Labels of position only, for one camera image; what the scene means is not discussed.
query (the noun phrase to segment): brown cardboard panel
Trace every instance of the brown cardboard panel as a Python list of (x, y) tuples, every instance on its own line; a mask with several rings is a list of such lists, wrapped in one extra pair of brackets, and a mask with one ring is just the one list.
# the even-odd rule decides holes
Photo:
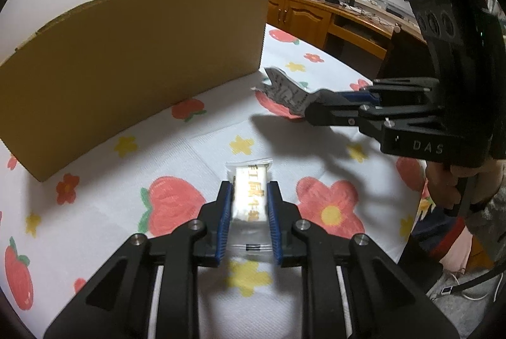
[(95, 0), (0, 66), (0, 138), (39, 181), (260, 65), (267, 0)]

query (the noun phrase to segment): candy wrapper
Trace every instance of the candy wrapper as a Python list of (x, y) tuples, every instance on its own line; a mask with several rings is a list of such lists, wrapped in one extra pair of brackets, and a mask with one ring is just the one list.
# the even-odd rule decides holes
[(227, 251), (233, 256), (268, 261), (272, 258), (267, 213), (267, 182), (272, 160), (227, 164), (234, 183), (232, 220)]

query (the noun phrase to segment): white tablecloth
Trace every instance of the white tablecloth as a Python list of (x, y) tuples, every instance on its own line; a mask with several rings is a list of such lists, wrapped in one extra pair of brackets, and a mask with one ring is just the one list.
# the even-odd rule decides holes
[[(269, 25), (261, 65), (283, 69), (309, 91), (368, 83)], [(356, 128), (288, 119), (250, 89), (264, 78), (261, 69), (166, 109), (44, 183), (0, 145), (0, 286), (35, 336), (129, 235), (168, 233), (215, 200), (227, 162), (272, 158), (273, 179), (303, 217), (341, 236), (365, 231), (398, 260), (417, 212), (421, 167), (383, 155)], [(199, 287), (203, 338), (300, 337), (298, 269), (231, 258), (202, 270)]]

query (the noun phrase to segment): wooden desk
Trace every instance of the wooden desk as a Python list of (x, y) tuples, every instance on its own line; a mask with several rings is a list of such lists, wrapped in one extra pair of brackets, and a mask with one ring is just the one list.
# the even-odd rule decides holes
[[(389, 22), (397, 20), (393, 16)], [(269, 0), (267, 23), (323, 50), (331, 34), (380, 59), (385, 57), (393, 33), (393, 26), (383, 25), (387, 23), (384, 19), (380, 24), (378, 19), (340, 5), (313, 0)], [(408, 31), (423, 40), (414, 28)]]

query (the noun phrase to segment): wooden cabinet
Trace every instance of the wooden cabinet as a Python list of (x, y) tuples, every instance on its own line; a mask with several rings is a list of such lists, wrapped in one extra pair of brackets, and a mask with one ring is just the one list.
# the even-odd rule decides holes
[(330, 12), (303, 3), (287, 1), (283, 12), (284, 30), (323, 49), (330, 25)]
[(331, 13), (292, 0), (269, 0), (267, 23), (323, 49)]

